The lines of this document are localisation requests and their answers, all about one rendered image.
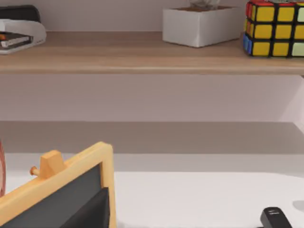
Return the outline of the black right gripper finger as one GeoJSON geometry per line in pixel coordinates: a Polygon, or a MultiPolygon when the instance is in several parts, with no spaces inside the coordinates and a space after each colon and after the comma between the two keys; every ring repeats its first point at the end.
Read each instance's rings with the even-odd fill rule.
{"type": "Polygon", "coordinates": [[[102,188],[67,221],[67,228],[109,228],[109,221],[109,190],[102,188]]]}

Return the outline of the wooden framed blackboard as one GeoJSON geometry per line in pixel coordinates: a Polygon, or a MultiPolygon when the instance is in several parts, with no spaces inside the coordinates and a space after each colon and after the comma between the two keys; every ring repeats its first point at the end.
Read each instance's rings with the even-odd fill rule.
{"type": "Polygon", "coordinates": [[[109,190],[109,228],[117,228],[113,148],[98,142],[63,160],[40,157],[34,179],[0,198],[0,228],[67,228],[67,221],[102,188],[109,190]]]}

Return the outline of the red-brown round object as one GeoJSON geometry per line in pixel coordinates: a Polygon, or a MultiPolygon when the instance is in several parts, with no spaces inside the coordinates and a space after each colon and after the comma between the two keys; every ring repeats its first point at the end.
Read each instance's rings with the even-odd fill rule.
{"type": "Polygon", "coordinates": [[[0,140],[0,198],[5,195],[6,189],[6,163],[4,149],[0,140]]]}

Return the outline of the wooden shelf board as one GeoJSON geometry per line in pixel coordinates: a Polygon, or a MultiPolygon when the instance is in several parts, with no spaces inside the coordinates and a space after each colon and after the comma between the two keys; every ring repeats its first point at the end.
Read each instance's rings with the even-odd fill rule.
{"type": "Polygon", "coordinates": [[[160,32],[49,32],[44,44],[0,55],[0,73],[304,76],[304,58],[249,57],[238,39],[191,48],[160,32]]]}

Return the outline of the small black device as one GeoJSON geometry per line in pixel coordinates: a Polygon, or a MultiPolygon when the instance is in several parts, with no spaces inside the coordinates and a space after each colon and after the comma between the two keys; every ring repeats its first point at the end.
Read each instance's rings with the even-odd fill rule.
{"type": "Polygon", "coordinates": [[[278,207],[264,208],[260,221],[263,228],[293,228],[286,215],[278,207]]]}

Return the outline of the white and black stapler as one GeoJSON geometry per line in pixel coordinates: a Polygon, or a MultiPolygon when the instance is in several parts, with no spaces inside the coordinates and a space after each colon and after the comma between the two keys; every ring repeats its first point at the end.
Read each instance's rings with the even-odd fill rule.
{"type": "Polygon", "coordinates": [[[35,6],[0,7],[0,55],[43,44],[46,39],[47,32],[35,6]]]}

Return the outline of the white square plant pot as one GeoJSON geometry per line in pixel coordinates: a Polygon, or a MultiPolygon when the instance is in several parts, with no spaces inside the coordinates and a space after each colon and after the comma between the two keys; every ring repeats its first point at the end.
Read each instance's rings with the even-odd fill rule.
{"type": "Polygon", "coordinates": [[[163,10],[162,39],[165,42],[200,48],[237,39],[245,14],[239,7],[215,10],[177,8],[163,10]]]}

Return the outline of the pale plant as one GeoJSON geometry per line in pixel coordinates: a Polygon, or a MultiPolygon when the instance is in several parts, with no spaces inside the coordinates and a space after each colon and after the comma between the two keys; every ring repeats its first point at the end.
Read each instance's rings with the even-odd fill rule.
{"type": "Polygon", "coordinates": [[[201,10],[216,10],[221,0],[189,0],[190,6],[201,10]]]}

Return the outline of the colourful puzzle cube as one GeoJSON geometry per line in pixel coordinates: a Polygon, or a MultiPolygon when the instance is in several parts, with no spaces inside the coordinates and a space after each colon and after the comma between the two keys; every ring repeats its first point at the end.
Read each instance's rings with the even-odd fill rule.
{"type": "Polygon", "coordinates": [[[249,0],[243,48],[253,57],[304,57],[304,0],[249,0]]]}

